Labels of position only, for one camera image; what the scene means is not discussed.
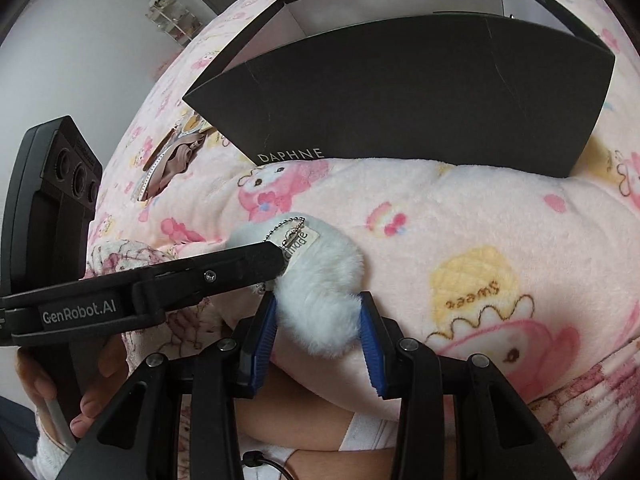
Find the blue gripper pad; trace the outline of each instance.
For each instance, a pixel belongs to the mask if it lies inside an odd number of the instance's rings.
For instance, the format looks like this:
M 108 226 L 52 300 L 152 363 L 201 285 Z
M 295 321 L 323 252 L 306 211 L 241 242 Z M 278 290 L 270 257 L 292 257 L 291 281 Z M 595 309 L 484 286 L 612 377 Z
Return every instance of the blue gripper pad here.
M 254 393 L 257 392 L 264 384 L 264 378 L 267 375 L 267 370 L 269 368 L 271 349 L 273 349 L 273 342 L 276 339 L 276 332 L 278 331 L 276 307 L 277 302 L 275 296 L 272 295 L 267 306 L 267 311 L 264 315 L 262 331 L 258 336 L 255 351 L 251 355 L 252 373 L 249 386 L 254 390 Z
M 360 307 L 360 343 L 369 370 L 369 380 L 380 397 L 386 393 L 385 359 L 373 320 L 366 306 Z

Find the camera lens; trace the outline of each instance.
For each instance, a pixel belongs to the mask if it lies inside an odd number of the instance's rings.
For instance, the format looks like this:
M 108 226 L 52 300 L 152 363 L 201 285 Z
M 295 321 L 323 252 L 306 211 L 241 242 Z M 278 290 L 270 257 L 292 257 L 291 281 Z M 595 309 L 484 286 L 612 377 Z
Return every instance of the camera lens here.
M 56 177 L 59 180 L 64 180 L 69 174 L 69 152 L 68 150 L 61 150 L 56 159 Z
M 98 183 L 94 180 L 89 184 L 89 202 L 95 202 L 96 198 L 98 198 Z
M 75 196 L 82 195 L 84 191 L 84 186 L 86 186 L 86 171 L 79 165 L 74 171 L 74 182 L 73 182 L 73 191 Z

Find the fur pom-pom keychain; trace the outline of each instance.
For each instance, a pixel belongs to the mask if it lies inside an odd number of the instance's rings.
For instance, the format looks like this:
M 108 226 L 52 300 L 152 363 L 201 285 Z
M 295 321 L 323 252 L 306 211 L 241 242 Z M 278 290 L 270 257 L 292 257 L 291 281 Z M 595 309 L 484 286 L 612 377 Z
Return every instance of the fur pom-pom keychain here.
M 270 241 L 282 248 L 284 273 L 267 283 L 278 301 L 278 325 L 311 355 L 337 357 L 358 338 L 363 257 L 351 239 L 300 213 L 249 223 L 227 248 Z

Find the pink blanket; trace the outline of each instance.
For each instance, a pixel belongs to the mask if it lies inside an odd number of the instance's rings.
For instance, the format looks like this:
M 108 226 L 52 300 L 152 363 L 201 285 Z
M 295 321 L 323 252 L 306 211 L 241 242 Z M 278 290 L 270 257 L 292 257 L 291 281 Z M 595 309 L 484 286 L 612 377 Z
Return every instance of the pink blanket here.
M 527 401 L 539 399 L 532 408 L 577 475 L 597 478 L 640 413 L 636 344 L 627 345 L 640 328 L 640 59 L 606 4 L 558 0 L 616 54 L 607 100 L 572 178 L 426 160 L 256 168 L 210 130 L 188 170 L 139 202 L 143 164 L 192 115 L 181 96 L 272 1 L 236 2 L 148 96 L 105 170 L 92 264 L 116 265 L 123 256 L 113 240 L 176 258 L 221 249 L 244 222 L 297 210 L 316 216 L 360 246 L 365 288 L 385 315 L 440 353 L 489 355 Z M 227 294 L 127 335 L 132 364 L 160 347 L 197 351 L 218 335 L 220 316 L 233 325 L 256 301 L 247 291 Z M 280 336 L 274 361 L 336 404 L 398 414 L 397 403 L 375 396 L 358 351 L 311 358 Z

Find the metal pivot bolt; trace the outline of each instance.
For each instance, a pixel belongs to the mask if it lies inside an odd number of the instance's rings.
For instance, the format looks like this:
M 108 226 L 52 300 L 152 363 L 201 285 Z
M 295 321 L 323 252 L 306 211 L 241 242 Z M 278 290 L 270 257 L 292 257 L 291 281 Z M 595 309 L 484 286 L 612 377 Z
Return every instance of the metal pivot bolt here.
M 418 342 L 412 337 L 405 337 L 404 339 L 401 339 L 398 344 L 402 350 L 407 352 L 413 352 L 417 350 L 419 346 Z
M 216 278 L 217 278 L 216 273 L 213 272 L 213 270 L 207 270 L 204 273 L 204 281 L 207 282 L 207 283 L 215 282 Z
M 491 361 L 484 354 L 474 354 L 471 356 L 471 362 L 478 368 L 487 368 Z
M 155 368 L 156 366 L 159 366 L 162 364 L 162 362 L 164 362 L 164 355 L 163 354 L 151 354 L 149 356 L 146 357 L 145 359 L 145 363 L 147 366 L 151 367 L 151 368 Z
M 238 343 L 235 342 L 234 339 L 230 337 L 225 337 L 216 343 L 216 346 L 222 350 L 223 352 L 228 352 L 229 350 L 233 350 Z

